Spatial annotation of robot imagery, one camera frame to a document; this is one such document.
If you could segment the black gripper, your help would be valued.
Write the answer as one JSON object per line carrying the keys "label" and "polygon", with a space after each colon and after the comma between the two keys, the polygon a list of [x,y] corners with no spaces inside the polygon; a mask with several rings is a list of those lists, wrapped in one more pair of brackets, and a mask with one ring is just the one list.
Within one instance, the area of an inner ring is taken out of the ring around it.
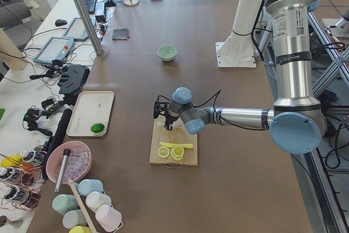
{"label": "black gripper", "polygon": [[[164,97],[163,95],[158,95],[153,106],[153,118],[157,119],[159,115],[162,115],[166,119],[168,119],[170,117],[168,113],[169,103],[170,103],[169,98]],[[166,130],[172,130],[172,121],[166,120],[164,123],[164,128]]]}

